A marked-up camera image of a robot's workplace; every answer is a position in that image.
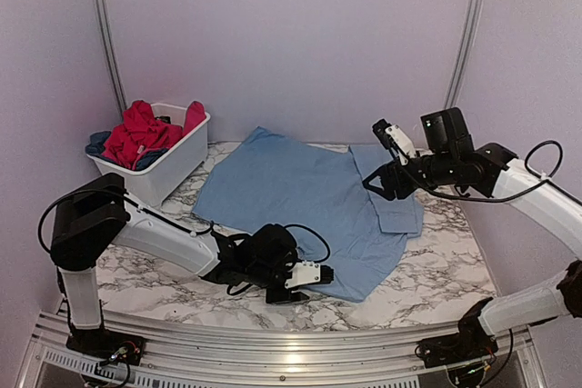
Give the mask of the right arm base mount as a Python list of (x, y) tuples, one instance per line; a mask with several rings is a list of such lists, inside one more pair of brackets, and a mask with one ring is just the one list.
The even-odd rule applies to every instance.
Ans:
[(477, 341), (461, 333), (423, 339), (417, 343), (415, 355), (426, 368), (472, 361), (496, 354), (497, 342), (486, 337)]

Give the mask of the light blue button shirt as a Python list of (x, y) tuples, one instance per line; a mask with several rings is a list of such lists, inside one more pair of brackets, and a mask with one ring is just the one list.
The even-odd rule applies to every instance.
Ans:
[(335, 271), (313, 291), (361, 303), (422, 233), (424, 209), (413, 196), (388, 202), (363, 186), (389, 160), (379, 145), (336, 152), (257, 127), (213, 167), (193, 213), (249, 233), (292, 224), (302, 255)]

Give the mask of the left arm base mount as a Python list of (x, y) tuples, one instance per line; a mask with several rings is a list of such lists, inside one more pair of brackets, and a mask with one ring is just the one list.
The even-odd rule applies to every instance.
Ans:
[(139, 365), (146, 345), (142, 336), (108, 329), (77, 330), (66, 341), (69, 350), (100, 358), (109, 363)]

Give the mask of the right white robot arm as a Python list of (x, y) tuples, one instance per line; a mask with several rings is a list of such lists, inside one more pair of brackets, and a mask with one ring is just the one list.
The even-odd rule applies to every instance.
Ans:
[[(450, 350), (468, 359), (487, 338), (524, 324), (541, 324), (581, 315), (581, 202), (554, 180), (555, 171), (536, 171), (527, 158), (499, 143), (474, 145), (457, 107), (420, 119), (427, 150), (419, 151), (397, 125), (381, 119), (371, 130), (389, 152), (363, 182), (388, 200), (402, 200), (421, 190), (436, 198), (481, 208), (502, 206), (516, 226), (501, 225), (513, 241), (509, 252), (523, 272), (546, 254), (542, 237), (558, 250), (531, 280), (519, 281), (513, 293), (477, 303), (459, 321)], [(533, 249), (533, 261), (525, 258)]]

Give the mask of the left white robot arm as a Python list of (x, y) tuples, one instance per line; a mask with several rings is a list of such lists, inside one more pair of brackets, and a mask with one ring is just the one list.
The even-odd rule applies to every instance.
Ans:
[(321, 263), (301, 260), (284, 226), (267, 224), (254, 234), (221, 234), (213, 225), (195, 231), (132, 196), (118, 174), (58, 198), (41, 217), (48, 216), (54, 218), (52, 238), (41, 245), (62, 276), (73, 331), (96, 356), (115, 348), (114, 335), (104, 327), (95, 272), (111, 245), (153, 255), (229, 289), (240, 284), (265, 288), (275, 303), (301, 299), (299, 287), (321, 277)]

